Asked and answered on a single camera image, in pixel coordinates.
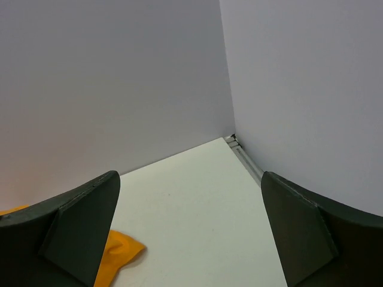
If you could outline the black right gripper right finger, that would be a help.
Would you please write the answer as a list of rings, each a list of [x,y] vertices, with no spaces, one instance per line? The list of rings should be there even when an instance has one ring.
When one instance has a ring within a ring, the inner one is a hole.
[[[261,191],[288,286],[382,286],[382,217],[265,172]]]

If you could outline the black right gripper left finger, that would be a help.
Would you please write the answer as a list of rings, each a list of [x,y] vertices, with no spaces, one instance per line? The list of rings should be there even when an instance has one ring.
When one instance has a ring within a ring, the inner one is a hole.
[[[119,193],[112,170],[1,215],[1,286],[93,286]]]

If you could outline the yellow pillowcase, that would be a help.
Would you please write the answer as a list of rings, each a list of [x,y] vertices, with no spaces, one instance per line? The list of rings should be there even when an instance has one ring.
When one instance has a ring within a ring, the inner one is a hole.
[[[1,286],[110,286],[145,245],[77,207],[1,212]]]

